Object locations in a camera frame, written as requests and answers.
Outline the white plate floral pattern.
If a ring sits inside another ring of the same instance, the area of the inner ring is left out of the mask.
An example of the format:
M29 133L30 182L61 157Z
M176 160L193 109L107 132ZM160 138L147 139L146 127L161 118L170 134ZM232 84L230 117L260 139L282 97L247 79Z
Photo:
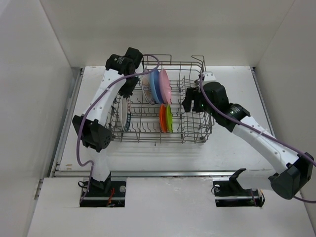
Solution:
M156 101L154 100L154 97L153 97L153 94L152 94L152 90L151 90L151 86L150 86L150 75L151 75L151 73L142 75L141 87L142 87L143 94L145 96L145 100L150 105L154 105L156 103Z

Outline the white plate teal rim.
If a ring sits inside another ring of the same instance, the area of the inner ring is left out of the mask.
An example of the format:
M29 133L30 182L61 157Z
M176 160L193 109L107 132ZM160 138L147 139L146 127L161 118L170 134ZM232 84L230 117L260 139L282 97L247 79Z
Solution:
M127 132L131 123L131 100L130 97L122 98L120 105L120 120L122 130Z

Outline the grey wire dish rack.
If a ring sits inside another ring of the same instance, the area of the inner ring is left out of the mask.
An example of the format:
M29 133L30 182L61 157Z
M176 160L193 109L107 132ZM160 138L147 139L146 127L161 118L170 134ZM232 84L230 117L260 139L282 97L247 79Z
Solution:
M120 105L122 96L117 96L108 113L106 127L112 132L112 140L117 142L154 142L154 143L205 143L212 132L214 119L207 113L184 111L182 102L188 87L198 86L202 72L206 72L203 56L193 56L189 61L174 61L170 54L156 54L154 58L146 56L140 65L140 71L155 66L165 69L171 86L171 112L173 115L173 133L163 133L159 123L160 104L150 105L141 87L141 78L136 85L131 100L131 123L127 132L122 130Z

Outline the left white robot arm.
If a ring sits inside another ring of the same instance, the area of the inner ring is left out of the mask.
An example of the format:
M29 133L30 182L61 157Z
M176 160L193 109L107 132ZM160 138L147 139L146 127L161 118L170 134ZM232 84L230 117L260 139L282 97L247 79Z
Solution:
M143 57L138 49L132 47L123 56L112 54L105 63L102 81L90 105L82 115L75 115L72 119L77 134L77 162L81 167L90 165L89 178L83 186L87 192L95 191L100 196L107 195L111 188L111 172L105 158L95 157L82 162L80 148L84 146L100 153L109 146L112 132L106 127L108 113L118 95L128 98L133 94L141 76L137 69Z

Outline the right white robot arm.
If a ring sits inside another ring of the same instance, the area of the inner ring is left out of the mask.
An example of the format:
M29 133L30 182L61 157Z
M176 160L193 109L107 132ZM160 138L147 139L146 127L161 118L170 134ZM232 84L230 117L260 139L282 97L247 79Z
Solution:
M273 190L284 199L292 199L310 180L314 158L287 145L262 128L243 106L229 102L225 87L209 82L189 87L182 102L185 112L206 112L230 133L238 136L274 168L273 171L251 171L241 168L230 177L229 189L239 195L246 189Z

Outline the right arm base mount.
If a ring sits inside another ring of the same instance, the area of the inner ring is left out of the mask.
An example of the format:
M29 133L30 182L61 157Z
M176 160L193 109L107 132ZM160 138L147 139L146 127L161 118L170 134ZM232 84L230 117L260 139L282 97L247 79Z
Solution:
M265 203L260 189L243 189L228 177L214 178L212 183L216 207L263 207Z

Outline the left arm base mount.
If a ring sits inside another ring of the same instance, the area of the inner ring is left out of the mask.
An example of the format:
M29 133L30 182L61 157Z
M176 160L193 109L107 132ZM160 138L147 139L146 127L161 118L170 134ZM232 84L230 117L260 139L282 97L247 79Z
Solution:
M101 182L93 178L78 181L81 188L80 207L125 207L126 179L112 179L111 175Z

